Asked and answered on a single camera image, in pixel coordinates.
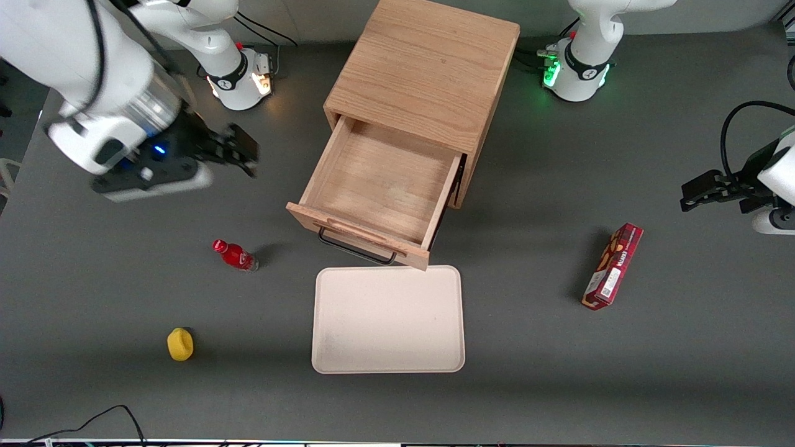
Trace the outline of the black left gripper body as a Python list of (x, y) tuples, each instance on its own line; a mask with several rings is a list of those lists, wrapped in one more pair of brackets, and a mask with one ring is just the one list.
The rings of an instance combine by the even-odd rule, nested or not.
[(741, 213), (748, 214), (762, 207), (779, 209), (780, 201), (776, 194), (758, 180), (758, 175), (772, 159), (778, 143), (778, 140), (774, 140), (752, 153), (738, 171), (726, 167), (726, 176), (729, 178), (727, 200), (739, 201)]

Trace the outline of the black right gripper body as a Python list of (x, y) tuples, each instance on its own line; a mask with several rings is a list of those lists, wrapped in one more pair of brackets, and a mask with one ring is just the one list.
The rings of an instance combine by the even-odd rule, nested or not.
[(196, 160), (218, 155), (216, 134), (190, 106), (184, 106), (167, 128), (137, 147), (136, 169), (182, 169)]

